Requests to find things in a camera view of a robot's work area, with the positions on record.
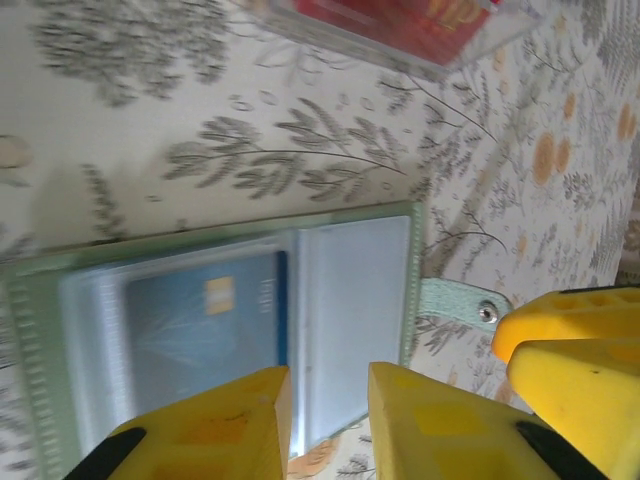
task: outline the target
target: wallet strap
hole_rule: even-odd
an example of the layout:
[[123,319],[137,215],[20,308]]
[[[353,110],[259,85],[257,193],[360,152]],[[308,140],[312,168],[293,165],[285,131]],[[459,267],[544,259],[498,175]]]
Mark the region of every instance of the wallet strap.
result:
[[493,333],[511,310],[511,302],[498,292],[443,278],[422,279],[418,316],[451,318]]

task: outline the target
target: tablecloth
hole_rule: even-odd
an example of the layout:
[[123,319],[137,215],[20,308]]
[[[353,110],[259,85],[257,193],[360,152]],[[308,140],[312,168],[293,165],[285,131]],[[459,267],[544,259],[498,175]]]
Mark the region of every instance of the tablecloth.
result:
[[[638,178],[639,13],[562,0],[429,82],[264,32],[228,0],[1,0],[0,262],[412,198],[425,276],[515,305],[612,283]],[[35,478],[3,339],[0,475]],[[488,335],[418,318],[415,347],[414,369],[525,408]],[[292,462],[314,476],[374,478],[366,421]]]

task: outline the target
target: floral tablecloth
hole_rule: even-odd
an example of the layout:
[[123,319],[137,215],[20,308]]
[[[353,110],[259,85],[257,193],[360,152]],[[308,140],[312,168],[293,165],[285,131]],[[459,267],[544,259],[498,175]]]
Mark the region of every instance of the floral tablecloth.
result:
[[[639,14],[562,0],[430,83],[263,32],[227,0],[0,0],[0,262],[410,197],[425,275],[516,305],[612,283],[638,178]],[[413,368],[523,407],[489,336],[417,322]],[[0,476],[34,478],[3,338]],[[367,422],[292,462],[314,475],[373,478]]]

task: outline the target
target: plastic case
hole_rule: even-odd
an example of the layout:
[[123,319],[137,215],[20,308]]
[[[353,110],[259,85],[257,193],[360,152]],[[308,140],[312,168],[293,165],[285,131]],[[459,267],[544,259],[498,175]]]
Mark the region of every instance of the plastic case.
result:
[[253,0],[265,28],[423,78],[524,35],[550,0]]

